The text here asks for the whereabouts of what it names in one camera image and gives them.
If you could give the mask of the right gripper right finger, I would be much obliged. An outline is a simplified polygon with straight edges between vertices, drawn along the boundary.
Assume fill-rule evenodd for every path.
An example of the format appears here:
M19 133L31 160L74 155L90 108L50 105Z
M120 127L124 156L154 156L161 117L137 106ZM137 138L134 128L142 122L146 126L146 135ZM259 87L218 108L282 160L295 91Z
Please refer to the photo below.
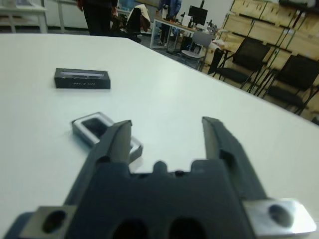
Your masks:
M207 159L223 161L234 188L243 200L265 200L268 196L237 138L215 118L203 117Z

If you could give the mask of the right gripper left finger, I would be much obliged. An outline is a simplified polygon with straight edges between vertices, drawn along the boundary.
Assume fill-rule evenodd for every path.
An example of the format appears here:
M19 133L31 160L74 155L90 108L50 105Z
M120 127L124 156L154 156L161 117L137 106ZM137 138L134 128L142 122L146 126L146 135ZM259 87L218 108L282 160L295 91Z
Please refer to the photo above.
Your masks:
M131 127L132 122L124 120L106 130L100 141L90 150L64 204L79 204L100 164L122 162L129 165L131 163Z

